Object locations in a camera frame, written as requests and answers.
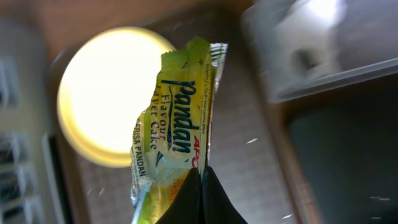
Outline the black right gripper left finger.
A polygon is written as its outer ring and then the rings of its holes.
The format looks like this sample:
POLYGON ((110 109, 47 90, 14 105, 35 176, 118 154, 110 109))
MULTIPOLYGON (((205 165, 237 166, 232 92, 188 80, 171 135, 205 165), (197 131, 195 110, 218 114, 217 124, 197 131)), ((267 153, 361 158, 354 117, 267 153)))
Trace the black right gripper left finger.
POLYGON ((156 224, 199 224, 201 222, 201 178, 190 169, 177 196, 156 224))

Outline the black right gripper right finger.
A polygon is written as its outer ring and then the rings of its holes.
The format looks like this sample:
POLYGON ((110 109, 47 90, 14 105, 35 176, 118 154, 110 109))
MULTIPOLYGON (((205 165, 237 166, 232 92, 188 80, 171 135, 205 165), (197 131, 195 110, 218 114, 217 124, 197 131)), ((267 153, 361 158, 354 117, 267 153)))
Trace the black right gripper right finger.
POLYGON ((234 208, 210 166, 205 167, 201 192, 203 218, 206 224, 247 224, 234 208))

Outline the green pandan cake wrapper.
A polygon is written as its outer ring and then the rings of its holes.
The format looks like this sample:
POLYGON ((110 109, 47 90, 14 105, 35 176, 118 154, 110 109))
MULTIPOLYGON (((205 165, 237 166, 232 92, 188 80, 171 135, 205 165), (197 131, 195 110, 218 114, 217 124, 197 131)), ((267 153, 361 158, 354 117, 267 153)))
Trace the green pandan cake wrapper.
POLYGON ((190 169, 203 172, 227 49, 227 43, 195 37, 185 48, 162 54, 150 105, 132 136, 133 223, 156 223, 190 169))

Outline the grey dishwasher rack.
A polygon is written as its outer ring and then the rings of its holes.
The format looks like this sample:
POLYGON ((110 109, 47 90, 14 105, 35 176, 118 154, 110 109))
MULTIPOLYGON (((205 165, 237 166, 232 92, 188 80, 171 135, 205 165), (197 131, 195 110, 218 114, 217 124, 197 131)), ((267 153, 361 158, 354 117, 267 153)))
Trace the grey dishwasher rack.
POLYGON ((38 33, 1 17, 1 223, 66 223, 38 33))

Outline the dark brown serving tray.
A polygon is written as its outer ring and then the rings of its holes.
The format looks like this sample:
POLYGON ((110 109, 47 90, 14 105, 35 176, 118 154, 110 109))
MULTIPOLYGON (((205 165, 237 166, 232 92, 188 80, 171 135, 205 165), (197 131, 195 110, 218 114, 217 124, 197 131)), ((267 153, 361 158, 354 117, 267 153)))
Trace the dark brown serving tray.
MULTIPOLYGON (((227 41, 215 96, 210 165, 229 199, 249 223, 300 223, 268 123, 266 99, 239 19, 223 8, 191 9, 147 24, 177 47, 194 36, 227 41)), ((96 165, 79 156, 61 130, 58 161, 72 223, 130 223, 131 170, 96 165)))

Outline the black plastic bin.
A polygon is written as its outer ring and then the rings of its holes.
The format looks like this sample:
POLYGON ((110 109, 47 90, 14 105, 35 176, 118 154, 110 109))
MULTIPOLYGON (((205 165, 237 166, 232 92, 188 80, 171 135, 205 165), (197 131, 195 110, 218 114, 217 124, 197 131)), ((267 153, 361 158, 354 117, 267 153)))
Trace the black plastic bin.
POLYGON ((397 222, 397 78, 299 113, 288 130, 324 223, 397 222))

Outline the yellow plate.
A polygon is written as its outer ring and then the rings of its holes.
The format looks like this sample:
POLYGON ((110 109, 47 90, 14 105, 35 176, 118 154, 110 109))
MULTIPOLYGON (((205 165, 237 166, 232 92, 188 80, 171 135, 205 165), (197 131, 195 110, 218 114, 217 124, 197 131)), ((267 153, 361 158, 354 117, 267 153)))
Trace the yellow plate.
POLYGON ((79 155, 100 166, 130 166, 136 120, 150 104, 161 55, 173 50, 141 27, 106 30, 78 49, 60 81, 57 116, 79 155))

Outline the clear plastic bin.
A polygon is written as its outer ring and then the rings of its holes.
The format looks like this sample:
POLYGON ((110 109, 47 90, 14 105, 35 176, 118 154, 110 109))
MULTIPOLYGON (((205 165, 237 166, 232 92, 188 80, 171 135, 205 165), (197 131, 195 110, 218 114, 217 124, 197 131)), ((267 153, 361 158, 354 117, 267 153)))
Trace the clear plastic bin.
POLYGON ((273 103, 397 72, 397 0, 256 1, 241 27, 273 103))

